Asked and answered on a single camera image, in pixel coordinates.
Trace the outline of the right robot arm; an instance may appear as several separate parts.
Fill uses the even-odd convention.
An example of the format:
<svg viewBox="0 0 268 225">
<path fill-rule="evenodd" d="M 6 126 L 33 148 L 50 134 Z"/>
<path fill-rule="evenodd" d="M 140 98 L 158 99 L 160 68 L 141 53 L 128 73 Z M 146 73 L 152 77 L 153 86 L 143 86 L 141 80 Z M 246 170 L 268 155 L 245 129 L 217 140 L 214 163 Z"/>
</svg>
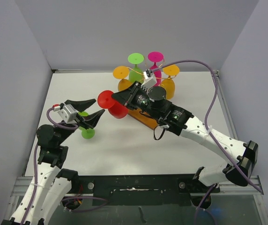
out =
<svg viewBox="0 0 268 225">
<path fill-rule="evenodd" d="M 129 110 L 140 109 L 164 130 L 190 139 L 225 160 L 213 167 L 200 167 L 194 175 L 193 187 L 202 192 L 209 186 L 230 181 L 246 187 L 257 162 L 258 144 L 238 141 L 206 126 L 191 112 L 166 99 L 166 90 L 155 86 L 145 90 L 139 82 L 112 94 L 112 98 Z"/>
</svg>

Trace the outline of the red wine glass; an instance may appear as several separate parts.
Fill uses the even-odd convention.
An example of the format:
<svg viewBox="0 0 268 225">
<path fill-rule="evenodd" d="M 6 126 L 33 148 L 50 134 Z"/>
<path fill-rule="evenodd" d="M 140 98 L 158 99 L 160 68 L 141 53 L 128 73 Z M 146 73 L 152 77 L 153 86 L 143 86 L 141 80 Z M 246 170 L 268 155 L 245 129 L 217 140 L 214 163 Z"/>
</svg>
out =
<svg viewBox="0 0 268 225">
<path fill-rule="evenodd" d="M 116 119 L 122 119 L 128 114 L 128 109 L 112 98 L 111 90 L 102 91 L 97 98 L 98 105 L 107 109 L 108 112 Z"/>
</svg>

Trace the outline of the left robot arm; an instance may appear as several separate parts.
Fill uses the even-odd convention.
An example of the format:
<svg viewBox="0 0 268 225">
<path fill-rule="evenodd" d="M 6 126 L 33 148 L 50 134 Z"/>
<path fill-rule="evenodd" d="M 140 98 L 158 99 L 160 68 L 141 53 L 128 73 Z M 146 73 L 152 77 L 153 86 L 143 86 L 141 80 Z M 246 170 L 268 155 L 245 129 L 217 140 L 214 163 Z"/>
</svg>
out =
<svg viewBox="0 0 268 225">
<path fill-rule="evenodd" d="M 80 115 L 95 102 L 95 99 L 67 100 L 47 110 L 50 123 L 41 125 L 36 132 L 34 176 L 19 206 L 2 224 L 46 225 L 65 195 L 80 189 L 78 172 L 63 168 L 68 147 L 62 143 L 79 127 L 93 129 L 97 125 L 103 109 L 88 116 Z"/>
</svg>

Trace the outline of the pink wine glass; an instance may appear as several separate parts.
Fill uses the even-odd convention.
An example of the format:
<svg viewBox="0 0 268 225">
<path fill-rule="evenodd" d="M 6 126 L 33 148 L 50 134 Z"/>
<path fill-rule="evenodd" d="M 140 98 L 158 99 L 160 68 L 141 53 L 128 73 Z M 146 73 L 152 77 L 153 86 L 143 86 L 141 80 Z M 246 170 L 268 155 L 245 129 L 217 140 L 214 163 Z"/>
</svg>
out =
<svg viewBox="0 0 268 225">
<path fill-rule="evenodd" d="M 158 68 L 158 63 L 164 61 L 164 55 L 161 52 L 150 52 L 148 54 L 148 59 L 153 62 L 153 65 L 150 67 L 151 70 Z M 160 70 L 154 72 L 156 77 L 156 86 L 161 84 L 162 72 Z"/>
</svg>

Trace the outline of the orange wine glass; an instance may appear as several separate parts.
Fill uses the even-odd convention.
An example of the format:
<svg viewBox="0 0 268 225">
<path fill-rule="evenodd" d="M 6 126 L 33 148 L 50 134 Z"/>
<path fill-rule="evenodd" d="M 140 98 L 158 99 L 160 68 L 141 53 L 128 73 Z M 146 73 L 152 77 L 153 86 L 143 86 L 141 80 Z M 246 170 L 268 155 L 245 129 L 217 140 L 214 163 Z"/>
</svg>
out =
<svg viewBox="0 0 268 225">
<path fill-rule="evenodd" d="M 180 69 L 177 65 L 173 64 L 163 68 L 163 72 L 168 77 L 161 81 L 160 86 L 166 90 L 166 98 L 171 99 L 175 93 L 175 82 L 173 79 L 179 74 Z"/>
<path fill-rule="evenodd" d="M 129 73 L 129 68 L 125 66 L 118 66 L 113 70 L 113 77 L 119 80 L 118 91 L 123 91 L 133 84 L 127 79 Z"/>
</svg>

